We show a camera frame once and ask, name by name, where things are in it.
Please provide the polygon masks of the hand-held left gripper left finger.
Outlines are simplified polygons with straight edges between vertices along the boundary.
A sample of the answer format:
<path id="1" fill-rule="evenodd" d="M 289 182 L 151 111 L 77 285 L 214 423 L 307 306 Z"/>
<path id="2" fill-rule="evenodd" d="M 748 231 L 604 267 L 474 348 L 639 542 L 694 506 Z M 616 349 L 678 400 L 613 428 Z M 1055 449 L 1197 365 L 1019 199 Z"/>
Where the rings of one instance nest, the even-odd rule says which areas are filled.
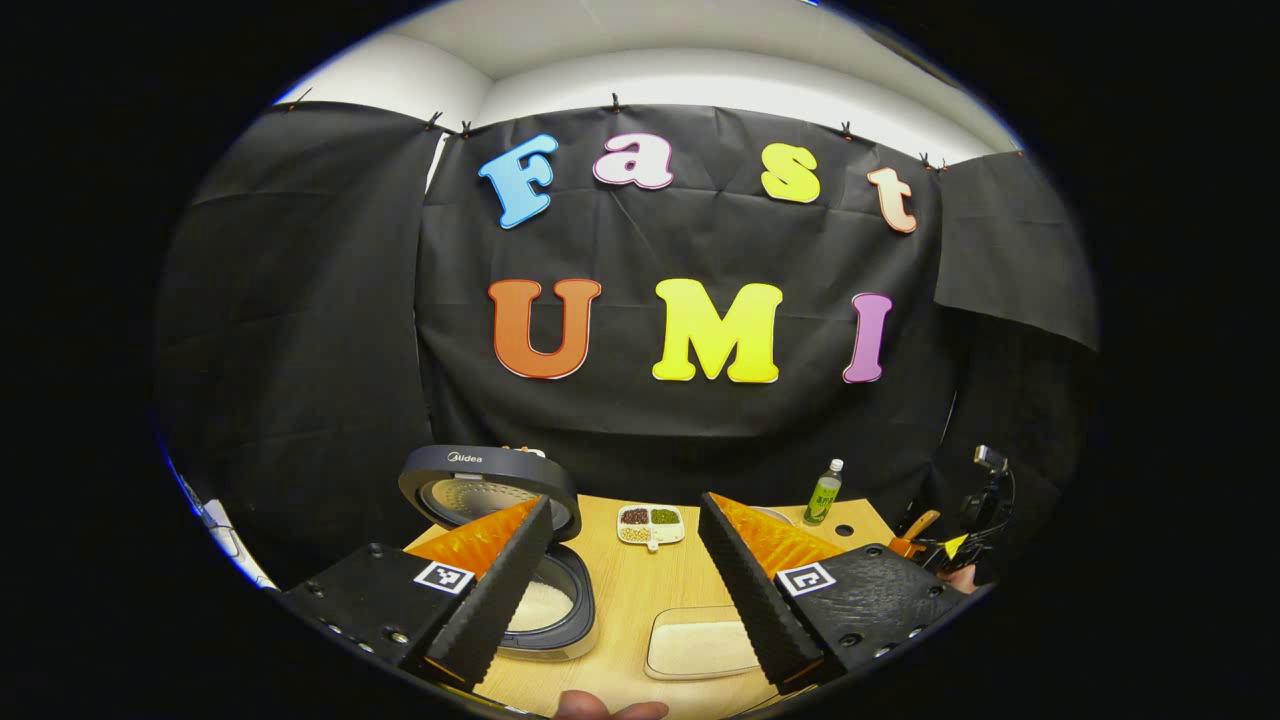
<path id="1" fill-rule="evenodd" d="M 367 544 L 280 601 L 410 675 L 471 691 L 486 675 L 553 534 L 550 501 L 524 501 L 421 544 Z"/>

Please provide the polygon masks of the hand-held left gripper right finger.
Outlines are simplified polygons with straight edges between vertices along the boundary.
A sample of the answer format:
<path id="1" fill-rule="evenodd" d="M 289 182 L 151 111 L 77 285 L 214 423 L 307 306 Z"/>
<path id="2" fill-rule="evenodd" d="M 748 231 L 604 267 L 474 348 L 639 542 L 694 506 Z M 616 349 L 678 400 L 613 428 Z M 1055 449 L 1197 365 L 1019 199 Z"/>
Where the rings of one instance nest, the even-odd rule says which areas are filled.
<path id="1" fill-rule="evenodd" d="M 884 544 L 841 550 L 716 493 L 698 534 L 781 693 L 865 676 L 977 601 Z"/>

